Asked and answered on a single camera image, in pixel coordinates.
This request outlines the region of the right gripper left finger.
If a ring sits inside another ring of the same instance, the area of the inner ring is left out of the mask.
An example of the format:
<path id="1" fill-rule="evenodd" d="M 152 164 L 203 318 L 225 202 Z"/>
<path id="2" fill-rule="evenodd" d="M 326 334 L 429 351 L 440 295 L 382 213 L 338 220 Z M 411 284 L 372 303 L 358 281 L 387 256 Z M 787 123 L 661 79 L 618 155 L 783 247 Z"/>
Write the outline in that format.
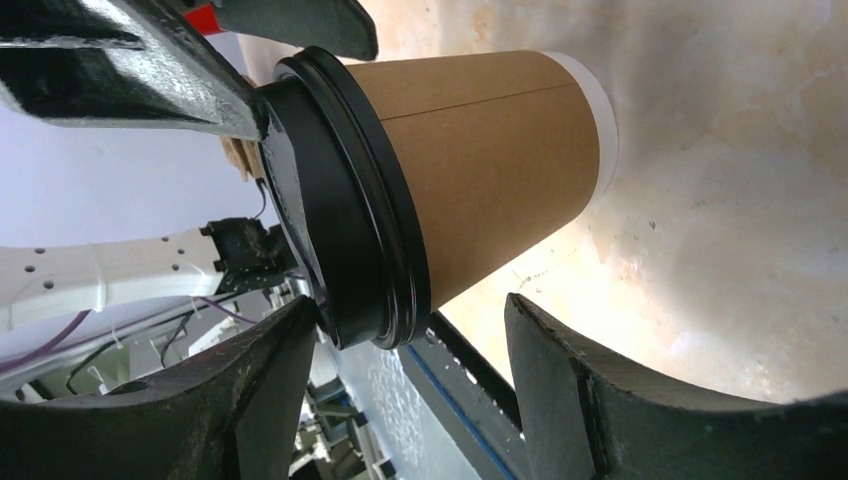
<path id="1" fill-rule="evenodd" d="M 4 1 L 1 103 L 62 127 L 259 140 L 259 92 L 167 1 Z"/>

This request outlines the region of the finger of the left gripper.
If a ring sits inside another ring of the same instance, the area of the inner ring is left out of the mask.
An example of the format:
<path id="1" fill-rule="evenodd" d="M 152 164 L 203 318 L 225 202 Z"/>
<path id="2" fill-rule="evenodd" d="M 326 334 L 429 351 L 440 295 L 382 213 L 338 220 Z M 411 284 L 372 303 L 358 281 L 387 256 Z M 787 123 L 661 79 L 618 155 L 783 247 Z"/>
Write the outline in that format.
<path id="1" fill-rule="evenodd" d="M 378 56 L 372 17 L 354 0 L 224 0 L 212 9 L 227 31 L 370 61 Z"/>

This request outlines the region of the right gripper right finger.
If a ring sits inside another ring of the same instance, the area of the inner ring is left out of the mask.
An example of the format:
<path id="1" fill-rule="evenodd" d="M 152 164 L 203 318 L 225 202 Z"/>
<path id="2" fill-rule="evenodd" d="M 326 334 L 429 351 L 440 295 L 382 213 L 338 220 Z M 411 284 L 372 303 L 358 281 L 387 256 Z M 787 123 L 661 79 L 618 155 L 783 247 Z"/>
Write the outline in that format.
<path id="1" fill-rule="evenodd" d="M 778 405 L 700 388 L 578 334 L 519 295 L 505 304 L 530 479 L 843 479 L 847 396 Z M 301 298 L 268 321 L 102 395 L 1 405 L 5 479 L 285 479 L 316 348 Z M 334 354 L 376 433 L 376 475 L 481 479 L 437 462 L 446 433 L 399 354 Z"/>

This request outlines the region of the brown paper coffee cup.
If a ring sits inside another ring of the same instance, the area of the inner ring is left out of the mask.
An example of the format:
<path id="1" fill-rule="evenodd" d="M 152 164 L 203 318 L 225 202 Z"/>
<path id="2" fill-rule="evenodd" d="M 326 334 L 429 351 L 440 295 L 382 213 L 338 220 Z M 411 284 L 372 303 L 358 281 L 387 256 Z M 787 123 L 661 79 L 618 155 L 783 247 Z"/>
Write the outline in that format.
<path id="1" fill-rule="evenodd" d="M 351 64 L 403 170 L 438 308 L 578 217 L 618 156 L 575 58 L 531 50 Z"/>

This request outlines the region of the black coffee cup lid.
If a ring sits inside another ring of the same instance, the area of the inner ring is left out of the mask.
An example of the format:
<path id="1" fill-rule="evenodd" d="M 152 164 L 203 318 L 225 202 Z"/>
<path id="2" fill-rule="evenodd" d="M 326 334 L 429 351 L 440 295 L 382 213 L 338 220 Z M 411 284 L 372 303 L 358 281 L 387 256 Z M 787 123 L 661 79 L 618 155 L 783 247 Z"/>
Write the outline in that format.
<path id="1" fill-rule="evenodd" d="M 275 210 L 324 332 L 339 349 L 390 350 L 426 327 L 422 230 L 391 141 L 350 71 L 310 46 L 259 94 L 259 149 Z"/>

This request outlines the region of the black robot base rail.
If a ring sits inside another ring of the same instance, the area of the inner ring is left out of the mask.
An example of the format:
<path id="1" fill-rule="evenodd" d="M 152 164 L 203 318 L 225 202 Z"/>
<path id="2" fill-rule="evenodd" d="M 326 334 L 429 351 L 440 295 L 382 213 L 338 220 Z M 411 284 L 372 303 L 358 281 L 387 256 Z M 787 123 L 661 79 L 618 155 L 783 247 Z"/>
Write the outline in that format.
<path id="1" fill-rule="evenodd" d="M 447 435 L 425 436 L 437 462 L 464 460 L 481 479 L 530 479 L 513 387 L 440 313 L 398 350 L 404 373 Z"/>

